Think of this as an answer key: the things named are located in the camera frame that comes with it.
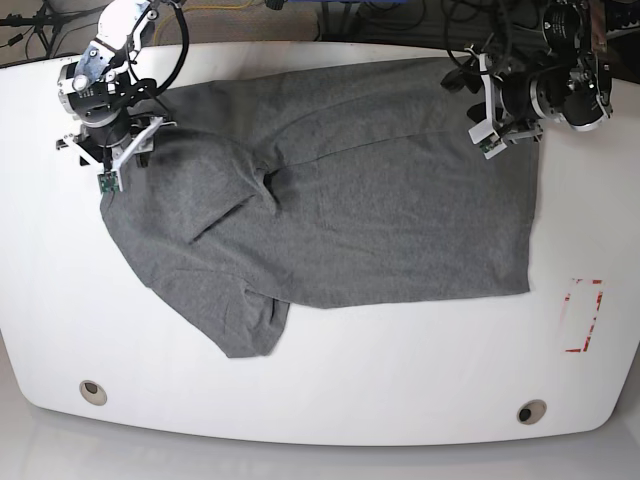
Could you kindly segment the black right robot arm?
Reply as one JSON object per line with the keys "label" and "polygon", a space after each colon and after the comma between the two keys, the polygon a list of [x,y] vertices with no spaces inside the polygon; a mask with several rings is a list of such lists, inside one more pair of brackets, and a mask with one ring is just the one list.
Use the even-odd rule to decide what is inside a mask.
{"label": "black right robot arm", "polygon": [[168,1],[181,34],[181,50],[161,83],[134,73],[143,36],[159,14],[159,1],[113,1],[100,14],[97,34],[78,61],[62,67],[57,81],[64,109],[81,122],[56,147],[70,148],[82,165],[100,166],[99,178],[113,181],[130,159],[153,149],[153,137],[173,123],[160,96],[177,79],[190,45],[181,1]]}

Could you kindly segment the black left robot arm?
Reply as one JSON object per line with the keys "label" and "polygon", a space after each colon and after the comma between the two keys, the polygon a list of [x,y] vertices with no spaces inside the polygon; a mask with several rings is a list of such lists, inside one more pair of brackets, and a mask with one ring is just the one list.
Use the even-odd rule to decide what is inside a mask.
{"label": "black left robot arm", "polygon": [[465,47],[467,59],[441,85],[451,93],[482,92],[469,108],[469,136],[486,158],[507,147],[542,138],[541,121],[564,123],[578,132],[611,117],[612,75],[607,59],[606,11],[601,1],[550,1],[536,11],[542,49],[525,55],[515,44],[515,23],[505,1],[452,1],[443,6],[444,25],[462,23],[460,7],[487,15],[492,32]]}

